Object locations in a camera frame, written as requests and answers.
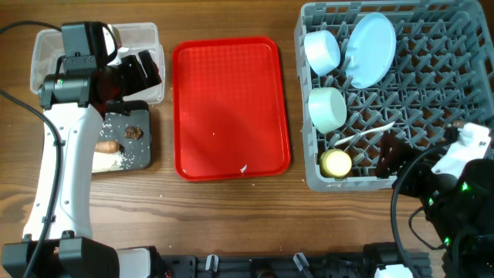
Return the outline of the yellow plastic cup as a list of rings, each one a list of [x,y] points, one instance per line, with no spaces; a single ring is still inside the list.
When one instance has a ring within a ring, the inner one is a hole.
[[[321,174],[328,178],[344,178],[352,168],[350,156],[339,149],[324,151],[320,156]]]

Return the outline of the white rice pile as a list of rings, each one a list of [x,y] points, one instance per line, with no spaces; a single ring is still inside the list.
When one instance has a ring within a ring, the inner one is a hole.
[[[142,130],[139,139],[127,138],[126,128]],[[132,116],[109,113],[102,125],[98,142],[116,141],[120,150],[113,154],[95,152],[93,173],[134,171],[147,168],[151,164],[151,124],[149,113],[137,111]]]

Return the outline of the white plastic spoon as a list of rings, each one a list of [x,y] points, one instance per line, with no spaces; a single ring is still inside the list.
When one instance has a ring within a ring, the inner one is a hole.
[[[366,130],[366,131],[362,131],[362,132],[360,132],[358,134],[355,134],[355,135],[352,135],[352,136],[349,136],[349,137],[346,137],[344,139],[341,139],[341,140],[336,141],[335,144],[334,144],[334,146],[339,146],[339,145],[345,144],[345,143],[347,143],[349,141],[352,141],[356,137],[363,137],[364,135],[367,135],[367,134],[388,131],[394,125],[395,125],[395,121],[392,121],[389,124],[386,124],[384,126],[375,127],[375,128],[372,128],[372,129],[369,129],[369,130]]]

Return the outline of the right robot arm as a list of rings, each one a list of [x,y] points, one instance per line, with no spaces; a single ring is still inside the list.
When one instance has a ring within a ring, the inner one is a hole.
[[[397,206],[400,195],[417,198],[420,210],[442,241],[442,269],[446,277],[491,277],[493,275],[493,162],[461,158],[473,152],[461,132],[454,129],[436,145],[423,151],[386,132],[381,138],[377,176],[392,172],[391,230],[398,255],[414,277],[423,272],[414,266],[399,236]]]

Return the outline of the large light blue plate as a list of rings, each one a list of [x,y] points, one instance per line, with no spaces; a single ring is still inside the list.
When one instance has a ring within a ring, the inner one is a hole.
[[[345,75],[350,85],[365,89],[383,79],[391,68],[397,36],[390,20],[379,12],[365,15],[350,35],[345,58],[350,60]]]

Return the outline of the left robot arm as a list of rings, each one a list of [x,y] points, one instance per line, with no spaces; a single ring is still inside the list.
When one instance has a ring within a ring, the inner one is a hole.
[[[13,277],[170,277],[153,246],[114,249],[94,241],[90,224],[93,155],[108,113],[151,125],[149,106],[132,95],[161,82],[147,50],[120,56],[103,22],[61,26],[65,53],[39,88],[35,115],[44,146],[32,212],[18,243],[3,246]]]

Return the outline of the brown food scrap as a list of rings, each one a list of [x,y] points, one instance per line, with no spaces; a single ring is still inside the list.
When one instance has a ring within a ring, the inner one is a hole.
[[[126,127],[124,136],[127,139],[139,140],[144,135],[144,132],[139,127]]]

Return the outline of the light blue bowl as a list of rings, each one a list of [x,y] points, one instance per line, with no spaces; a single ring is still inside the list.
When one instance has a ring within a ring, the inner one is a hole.
[[[340,47],[331,32],[321,30],[307,33],[304,47],[307,61],[318,76],[327,75],[340,65]]]

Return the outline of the green small bowl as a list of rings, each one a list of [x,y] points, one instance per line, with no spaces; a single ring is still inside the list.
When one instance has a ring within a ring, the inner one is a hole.
[[[347,120],[343,94],[334,87],[314,88],[308,99],[310,119],[321,133],[328,134],[342,127]]]

